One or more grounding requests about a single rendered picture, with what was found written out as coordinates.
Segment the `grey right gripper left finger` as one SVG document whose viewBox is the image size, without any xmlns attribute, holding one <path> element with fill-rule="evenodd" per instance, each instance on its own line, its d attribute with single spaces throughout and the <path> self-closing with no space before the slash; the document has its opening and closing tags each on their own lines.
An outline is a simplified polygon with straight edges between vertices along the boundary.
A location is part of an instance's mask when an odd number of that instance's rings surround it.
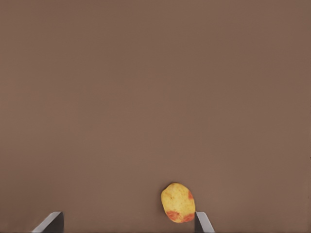
<svg viewBox="0 0 311 233">
<path fill-rule="evenodd" d="M 50 213 L 31 233 L 64 233 L 64 213 Z"/>
</svg>

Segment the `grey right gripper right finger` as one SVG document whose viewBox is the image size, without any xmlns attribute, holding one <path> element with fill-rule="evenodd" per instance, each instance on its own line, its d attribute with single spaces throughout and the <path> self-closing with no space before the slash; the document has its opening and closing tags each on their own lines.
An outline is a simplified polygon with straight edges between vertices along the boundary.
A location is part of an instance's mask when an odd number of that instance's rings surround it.
<svg viewBox="0 0 311 233">
<path fill-rule="evenodd" d="M 194 233 L 216 233 L 205 212 L 195 212 Z"/>
</svg>

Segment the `yellow potato with red patches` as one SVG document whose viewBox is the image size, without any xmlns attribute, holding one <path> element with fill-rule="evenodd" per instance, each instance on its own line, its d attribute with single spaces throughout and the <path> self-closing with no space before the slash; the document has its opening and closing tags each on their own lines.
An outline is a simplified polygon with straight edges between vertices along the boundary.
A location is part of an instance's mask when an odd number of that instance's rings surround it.
<svg viewBox="0 0 311 233">
<path fill-rule="evenodd" d="M 166 216 L 175 223 L 194 220 L 196 206 L 191 191 L 181 183 L 171 183 L 161 192 Z"/>
</svg>

